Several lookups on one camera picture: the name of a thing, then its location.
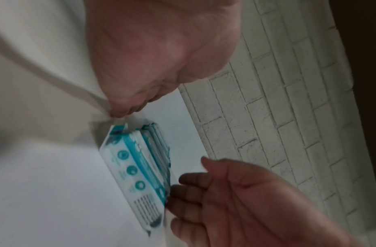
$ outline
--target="wipes packet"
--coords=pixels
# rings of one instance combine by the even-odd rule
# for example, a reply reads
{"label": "wipes packet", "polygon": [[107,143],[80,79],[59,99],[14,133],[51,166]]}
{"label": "wipes packet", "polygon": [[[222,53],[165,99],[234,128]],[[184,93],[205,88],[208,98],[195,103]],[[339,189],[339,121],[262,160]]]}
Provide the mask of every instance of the wipes packet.
{"label": "wipes packet", "polygon": [[162,226],[170,194],[170,148],[152,123],[127,132],[112,126],[100,153],[143,229]]}

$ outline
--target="wipe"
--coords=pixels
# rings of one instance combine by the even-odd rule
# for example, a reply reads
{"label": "wipe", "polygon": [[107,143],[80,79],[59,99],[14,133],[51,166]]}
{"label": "wipe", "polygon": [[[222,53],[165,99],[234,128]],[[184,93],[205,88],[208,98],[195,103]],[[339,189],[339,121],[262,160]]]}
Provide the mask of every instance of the wipe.
{"label": "wipe", "polygon": [[162,227],[170,194],[170,148],[153,123],[127,133],[112,126],[100,153],[142,228]]}

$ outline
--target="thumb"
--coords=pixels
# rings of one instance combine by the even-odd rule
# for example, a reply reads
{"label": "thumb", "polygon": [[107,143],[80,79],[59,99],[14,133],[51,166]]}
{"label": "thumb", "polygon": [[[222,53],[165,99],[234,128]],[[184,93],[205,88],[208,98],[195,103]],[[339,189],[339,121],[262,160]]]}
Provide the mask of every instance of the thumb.
{"label": "thumb", "polygon": [[203,157],[201,163],[212,176],[219,179],[227,179],[229,182],[239,186],[253,186],[268,180],[278,179],[278,177],[269,170],[240,161],[217,161]]}

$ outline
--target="skin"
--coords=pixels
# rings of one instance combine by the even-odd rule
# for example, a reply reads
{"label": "skin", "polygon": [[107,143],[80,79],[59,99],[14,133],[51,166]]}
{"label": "skin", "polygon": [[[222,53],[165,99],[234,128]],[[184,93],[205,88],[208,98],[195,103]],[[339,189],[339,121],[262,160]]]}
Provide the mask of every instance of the skin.
{"label": "skin", "polygon": [[240,0],[85,0],[93,69],[113,117],[215,74],[240,35]]}
{"label": "skin", "polygon": [[270,171],[202,159],[208,173],[180,177],[167,208],[190,247],[361,247],[298,190]]}

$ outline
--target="blue icon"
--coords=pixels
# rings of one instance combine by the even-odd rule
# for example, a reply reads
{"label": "blue icon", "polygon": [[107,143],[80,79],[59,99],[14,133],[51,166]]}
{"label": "blue icon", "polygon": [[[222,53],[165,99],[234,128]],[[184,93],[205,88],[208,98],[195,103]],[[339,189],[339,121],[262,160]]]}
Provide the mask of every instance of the blue icon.
{"label": "blue icon", "polygon": [[128,159],[128,157],[130,156],[130,153],[129,153],[128,151],[123,150],[123,151],[120,151],[120,152],[117,154],[117,156],[118,156],[119,159],[121,159],[121,160],[126,160],[126,159]]}
{"label": "blue icon", "polygon": [[144,190],[146,188],[146,184],[143,181],[137,181],[135,188],[138,190]]}
{"label": "blue icon", "polygon": [[136,168],[136,166],[129,166],[127,168],[127,173],[131,176],[134,176],[138,173],[138,169]]}

